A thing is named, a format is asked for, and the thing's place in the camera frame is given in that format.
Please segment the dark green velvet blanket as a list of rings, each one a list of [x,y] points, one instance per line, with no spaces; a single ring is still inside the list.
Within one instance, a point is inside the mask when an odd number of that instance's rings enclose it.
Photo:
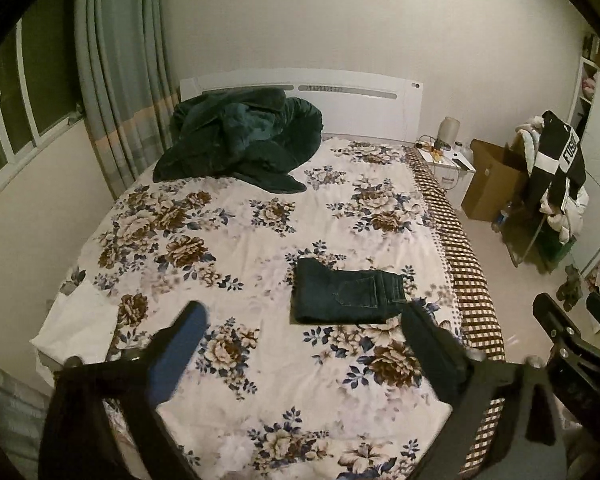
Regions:
[[[320,148],[323,128],[316,106],[282,89],[204,93],[174,108],[173,145],[152,180],[235,178],[273,194],[302,193],[291,171]]]

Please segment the black white jacket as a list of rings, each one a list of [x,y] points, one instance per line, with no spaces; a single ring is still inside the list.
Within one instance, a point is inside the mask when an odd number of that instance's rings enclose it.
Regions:
[[[548,203],[564,210],[567,198],[577,200],[586,179],[581,138],[551,110],[544,112],[542,119],[538,150],[521,198],[531,208],[539,206],[547,193]]]

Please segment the dark blue denim pants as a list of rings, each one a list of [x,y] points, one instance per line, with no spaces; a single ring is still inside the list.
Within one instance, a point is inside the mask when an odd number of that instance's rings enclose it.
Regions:
[[[314,258],[294,266],[291,312],[300,324],[381,324],[406,305],[401,275],[334,270]]]

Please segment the brown cardboard box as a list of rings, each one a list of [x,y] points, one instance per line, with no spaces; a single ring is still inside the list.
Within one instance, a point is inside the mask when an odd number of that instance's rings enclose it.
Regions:
[[[471,220],[492,222],[504,206],[521,191],[528,179],[524,156],[501,146],[474,139],[475,175],[465,194],[462,208]]]

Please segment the white bed headboard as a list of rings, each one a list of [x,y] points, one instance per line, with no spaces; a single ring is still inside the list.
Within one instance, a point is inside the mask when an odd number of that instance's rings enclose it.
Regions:
[[[182,100],[247,88],[279,88],[323,115],[324,133],[399,142],[418,138],[424,85],[385,75],[326,68],[247,68],[180,81]]]

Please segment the white wardrobe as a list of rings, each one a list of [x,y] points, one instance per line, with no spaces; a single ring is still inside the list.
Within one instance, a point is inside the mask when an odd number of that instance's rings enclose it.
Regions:
[[[571,248],[573,263],[583,275],[600,262],[600,37],[590,32],[583,40],[568,122],[582,136],[588,206],[583,228]]]

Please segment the grey striped curtain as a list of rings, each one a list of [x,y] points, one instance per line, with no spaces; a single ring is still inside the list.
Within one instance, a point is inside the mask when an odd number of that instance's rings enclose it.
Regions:
[[[113,196],[170,148],[178,97],[162,0],[74,0],[76,66],[87,132]]]

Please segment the white cloth on bed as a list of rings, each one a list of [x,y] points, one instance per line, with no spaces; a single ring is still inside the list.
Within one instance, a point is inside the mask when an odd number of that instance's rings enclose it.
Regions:
[[[104,362],[117,319],[118,306],[85,280],[71,294],[58,294],[30,343],[59,364],[72,356],[85,364]]]

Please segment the floral white bed blanket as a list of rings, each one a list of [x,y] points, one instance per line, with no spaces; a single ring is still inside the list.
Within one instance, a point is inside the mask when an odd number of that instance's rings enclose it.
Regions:
[[[330,139],[294,172],[300,194],[235,179],[154,182],[114,204],[62,284],[90,282],[118,311],[110,359],[143,347],[189,301],[209,322],[159,410],[205,479],[405,479],[449,410],[397,318],[304,326],[294,266],[399,275],[409,300],[460,332],[430,209],[402,145]]]

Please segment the green storage bin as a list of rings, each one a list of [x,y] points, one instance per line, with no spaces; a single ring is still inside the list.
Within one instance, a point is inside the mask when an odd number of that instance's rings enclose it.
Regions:
[[[553,271],[569,254],[576,241],[577,237],[572,236],[563,243],[559,238],[559,233],[551,228],[547,218],[544,218],[534,233],[532,246],[538,253],[544,268],[547,271]]]

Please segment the white bedside table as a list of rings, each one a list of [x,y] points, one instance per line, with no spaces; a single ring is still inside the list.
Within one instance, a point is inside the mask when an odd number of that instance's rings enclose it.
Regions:
[[[457,150],[437,151],[432,145],[424,142],[417,142],[415,146],[445,192],[449,203],[455,210],[461,210],[472,178],[476,174],[474,166]]]

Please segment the white humidifier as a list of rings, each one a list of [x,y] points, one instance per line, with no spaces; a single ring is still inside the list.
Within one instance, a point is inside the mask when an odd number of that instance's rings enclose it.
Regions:
[[[457,139],[459,131],[460,121],[454,117],[446,116],[440,122],[434,147],[437,150],[450,150]]]

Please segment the white puffy coat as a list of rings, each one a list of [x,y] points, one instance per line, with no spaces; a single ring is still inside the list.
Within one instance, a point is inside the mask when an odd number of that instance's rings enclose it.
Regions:
[[[520,145],[528,170],[528,179],[531,176],[536,151],[539,146],[540,133],[543,128],[541,116],[534,116],[528,122],[516,128],[515,145]],[[577,200],[566,199],[564,210],[552,206],[547,201],[547,193],[541,198],[539,206],[531,207],[532,211],[539,211],[547,216],[548,225],[559,233],[560,240],[565,243],[569,237],[577,236],[582,230],[585,209],[588,206],[588,193],[584,185],[580,189]]]

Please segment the white framed window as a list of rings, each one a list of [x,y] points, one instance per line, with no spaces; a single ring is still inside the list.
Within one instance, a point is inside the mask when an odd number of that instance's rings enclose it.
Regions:
[[[74,0],[36,0],[0,45],[0,177],[81,113]]]

